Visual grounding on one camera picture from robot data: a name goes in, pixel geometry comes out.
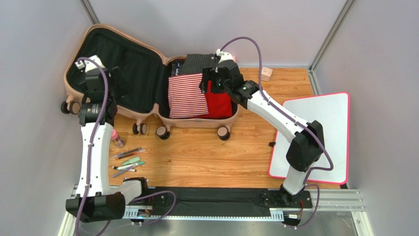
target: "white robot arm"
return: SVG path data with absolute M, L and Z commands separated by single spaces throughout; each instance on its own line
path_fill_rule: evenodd
M 308 123 L 297 117 L 274 101 L 265 91 L 260 91 L 257 83 L 245 81 L 230 53 L 218 49 L 216 55 L 216 59 L 219 60 L 218 66 L 204 68 L 200 88 L 202 92 L 226 92 L 234 103 L 263 117 L 288 140 L 290 148 L 286 158 L 290 167 L 281 186 L 281 199 L 285 205 L 291 205 L 302 193 L 309 169 L 323 153 L 313 137 L 297 123 L 305 125 L 324 145 L 322 125 L 317 121 Z M 211 88 L 207 86 L 208 81 L 211 81 Z
M 108 71 L 97 56 L 90 57 L 90 59 L 104 69 L 107 77 L 103 79 L 108 81 L 111 88 L 115 88 L 115 80 L 118 79 L 117 74 Z M 105 95 L 103 79 L 97 67 L 88 61 L 77 62 L 76 66 L 79 69 L 86 67 L 86 85 L 88 87 L 88 92 L 83 96 L 79 111 L 83 134 L 83 158 L 76 198 L 67 199 L 65 208 L 69 213 L 77 216 L 81 199 L 86 190 L 87 180 L 89 179 L 89 191 L 80 220 L 87 223 L 121 219 L 125 212 L 125 205 L 140 196 L 142 190 L 147 188 L 147 183 L 144 178 L 131 178 L 125 180 L 121 186 L 111 189 L 108 177 L 109 143 L 111 141 L 114 118 L 117 114 L 117 104 L 115 98 L 109 93 L 106 112 L 97 127 L 96 133 L 93 134 L 92 131 L 99 116 Z M 88 150 L 91 135 L 94 135 L 94 145 L 91 147 L 89 164 Z M 90 168 L 90 176 L 87 176 L 88 168 Z

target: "small wooden block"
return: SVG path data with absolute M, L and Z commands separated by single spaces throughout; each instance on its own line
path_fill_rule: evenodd
M 263 81 L 268 82 L 271 75 L 272 75 L 272 69 L 262 67 L 262 80 Z

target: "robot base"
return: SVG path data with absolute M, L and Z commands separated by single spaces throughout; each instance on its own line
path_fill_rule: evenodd
M 281 191 L 264 190 L 260 195 L 264 199 L 264 207 L 266 208 L 301 208 L 302 201 L 304 208 L 313 208 L 309 191 L 302 191 L 301 194 L 290 204 L 286 205 L 280 198 Z

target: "folded clothing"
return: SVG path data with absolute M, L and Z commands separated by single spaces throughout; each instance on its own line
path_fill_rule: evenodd
M 180 66 L 179 74 L 202 73 L 205 67 L 217 67 L 219 61 L 215 54 L 188 54 L 185 63 Z
M 211 88 L 211 81 L 208 81 L 208 88 Z M 228 94 L 212 93 L 208 90 L 208 92 L 205 93 L 205 97 L 207 98 L 209 113 L 197 118 L 226 119 L 233 116 L 231 98 L 228 96 Z
M 202 73 L 169 77 L 170 118 L 192 118 L 207 115 L 208 105 L 199 84 Z

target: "pink bottle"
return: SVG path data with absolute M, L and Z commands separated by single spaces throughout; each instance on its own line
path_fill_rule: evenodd
M 125 142 L 121 139 L 120 135 L 118 134 L 118 132 L 115 129 L 112 131 L 111 140 L 119 148 L 121 148 L 125 145 Z

